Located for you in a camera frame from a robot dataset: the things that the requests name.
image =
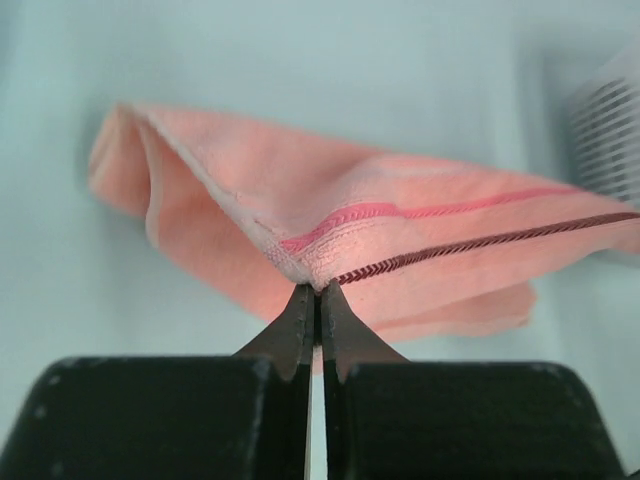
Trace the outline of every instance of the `white basket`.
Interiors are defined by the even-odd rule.
[[[640,42],[570,98],[569,120],[580,184],[640,207]]]

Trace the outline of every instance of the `dark brown stripe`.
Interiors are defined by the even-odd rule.
[[[378,263],[372,263],[366,267],[352,270],[351,272],[342,274],[338,277],[340,285],[358,282],[365,278],[375,277],[383,273],[393,272],[399,268],[413,265],[436,257],[445,257],[456,253],[468,252],[478,248],[490,247],[492,245],[501,245],[503,243],[519,242],[536,237],[546,237],[556,233],[572,232],[574,230],[583,230],[585,228],[607,225],[610,223],[624,222],[626,220],[640,219],[640,214],[635,212],[609,213],[606,215],[597,215],[594,217],[581,218],[578,220],[570,220],[568,222],[554,223],[543,227],[530,228],[528,230],[520,230],[516,232],[501,233],[499,235],[491,235],[489,237],[474,238],[464,242],[451,243],[449,245],[440,245],[438,247],[425,248],[418,252],[405,253],[398,255]]]

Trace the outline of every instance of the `white surface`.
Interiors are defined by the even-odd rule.
[[[0,441],[58,357],[229,353],[260,330],[88,194],[87,152],[116,100],[224,107],[567,179],[560,100],[640,25],[637,0],[180,5],[0,2]],[[640,467],[640,271],[589,259],[537,286],[528,328],[399,348],[567,363]]]

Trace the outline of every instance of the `light blue surface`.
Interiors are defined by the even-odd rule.
[[[562,99],[638,25],[637,0],[3,0],[0,442],[59,357],[230,353],[261,328],[88,194],[88,149],[113,102],[227,108],[569,180]],[[566,363],[640,467],[640,270],[588,259],[536,286],[530,327],[399,349]]]

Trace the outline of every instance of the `peach cloth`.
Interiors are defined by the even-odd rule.
[[[118,106],[90,185],[177,265],[269,321],[338,278],[388,341],[526,322],[527,283],[640,253],[632,207],[544,178],[394,153],[228,113]]]

